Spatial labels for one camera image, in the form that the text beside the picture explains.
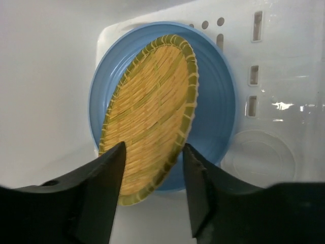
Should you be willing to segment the round bamboo woven plate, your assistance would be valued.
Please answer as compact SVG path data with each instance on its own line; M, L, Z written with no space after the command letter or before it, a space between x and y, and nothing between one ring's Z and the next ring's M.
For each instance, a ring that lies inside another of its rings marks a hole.
M119 142L126 160L118 204L145 200L168 177L197 107L199 67L192 46L168 34L148 43L118 81L107 107L99 155Z

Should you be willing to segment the blue plate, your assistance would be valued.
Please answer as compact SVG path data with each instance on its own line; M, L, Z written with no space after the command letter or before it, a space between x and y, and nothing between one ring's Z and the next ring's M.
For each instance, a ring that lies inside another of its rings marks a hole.
M135 28L118 39L102 57L91 82L88 118L99 150L102 124L115 87L135 56L158 37L176 34L192 46L199 67L197 107L186 143L192 144L214 164L224 157L237 118L237 93L222 51L202 32L181 23L154 22ZM181 152L168 177L156 189L184 188Z

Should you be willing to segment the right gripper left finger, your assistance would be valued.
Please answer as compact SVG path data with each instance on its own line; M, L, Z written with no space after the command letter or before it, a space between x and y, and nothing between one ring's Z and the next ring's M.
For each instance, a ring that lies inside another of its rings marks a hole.
M42 185L1 187L1 243L109 243L125 161L120 142Z

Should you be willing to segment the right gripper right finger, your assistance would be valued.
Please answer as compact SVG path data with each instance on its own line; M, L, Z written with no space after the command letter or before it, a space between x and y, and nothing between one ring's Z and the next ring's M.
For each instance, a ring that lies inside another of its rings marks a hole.
M197 243L324 243L324 183L260 188L183 148L191 233Z

